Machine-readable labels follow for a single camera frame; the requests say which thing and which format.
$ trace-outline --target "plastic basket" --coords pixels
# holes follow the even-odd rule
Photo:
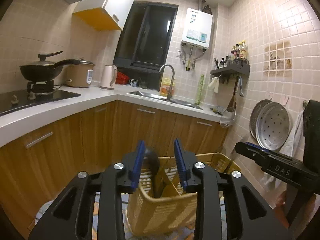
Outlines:
[[[117,78],[116,78],[116,84],[126,85],[128,83],[129,79],[130,78],[127,75],[122,74],[121,72],[118,71]]]
[[[221,153],[197,155],[199,161],[223,171],[230,159]],[[172,181],[177,173],[174,157],[159,157],[160,167],[165,169]],[[233,163],[228,173],[240,168]],[[172,197],[153,198],[148,195],[151,189],[151,171],[142,168],[139,187],[129,195],[126,219],[129,229],[135,236],[159,235],[188,226],[196,220],[197,193],[185,194],[180,183],[175,185],[179,195]]]

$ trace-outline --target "white water heater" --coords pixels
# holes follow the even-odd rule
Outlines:
[[[212,15],[191,8],[187,9],[182,42],[208,49],[210,44]]]

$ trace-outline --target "window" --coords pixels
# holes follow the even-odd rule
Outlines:
[[[166,62],[177,10],[177,5],[133,3],[113,64],[140,71],[158,71]]]

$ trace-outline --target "white cloth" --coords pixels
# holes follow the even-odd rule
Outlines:
[[[296,121],[289,133],[287,140],[280,149],[280,153],[294,157],[297,152],[297,147],[301,136],[303,135],[303,111],[298,114]],[[275,177],[265,173],[262,180],[263,184],[269,189],[277,188],[282,183],[281,180],[276,179]]]
[[[218,93],[219,89],[219,78],[214,77],[211,79],[211,83],[208,85],[209,88],[212,88],[215,93]]]

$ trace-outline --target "stainless steel sink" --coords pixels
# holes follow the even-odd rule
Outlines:
[[[128,94],[141,96],[141,97],[145,97],[145,98],[153,98],[153,99],[157,99],[157,100],[161,100],[161,101],[166,101],[167,100],[166,97],[158,96],[158,95],[151,94],[151,93],[140,92],[140,91],[133,91],[133,92],[130,92]],[[203,110],[201,107],[199,107],[195,103],[190,103],[190,102],[183,101],[183,100],[178,100],[178,99],[172,98],[170,100],[170,102],[174,103],[174,104],[177,104],[177,105],[189,106],[189,107],[192,107],[192,108],[195,108],[195,109]]]

